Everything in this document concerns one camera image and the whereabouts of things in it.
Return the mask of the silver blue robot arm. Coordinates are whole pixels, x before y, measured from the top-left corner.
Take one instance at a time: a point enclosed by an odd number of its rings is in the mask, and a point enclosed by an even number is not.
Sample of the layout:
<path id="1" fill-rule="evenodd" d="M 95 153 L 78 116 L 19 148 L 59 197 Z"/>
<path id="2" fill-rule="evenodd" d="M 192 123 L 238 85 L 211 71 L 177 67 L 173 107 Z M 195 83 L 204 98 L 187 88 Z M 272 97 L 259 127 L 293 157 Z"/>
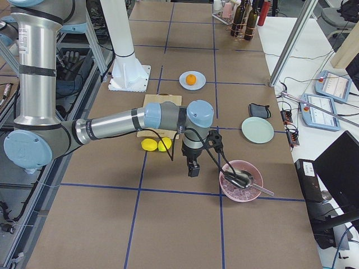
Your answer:
<path id="1" fill-rule="evenodd" d="M 56 116 L 57 35 L 65 26 L 86 21 L 85 1 L 11 1 L 19 31 L 20 112 L 13 131 L 3 141 L 4 153 L 15 165 L 37 169 L 91 141 L 157 129 L 183 134 L 182 153 L 188 175 L 198 176 L 198 157 L 208 149 L 214 110 L 195 100 L 187 106 L 148 103 L 99 118 L 82 110 L 79 116 Z"/>

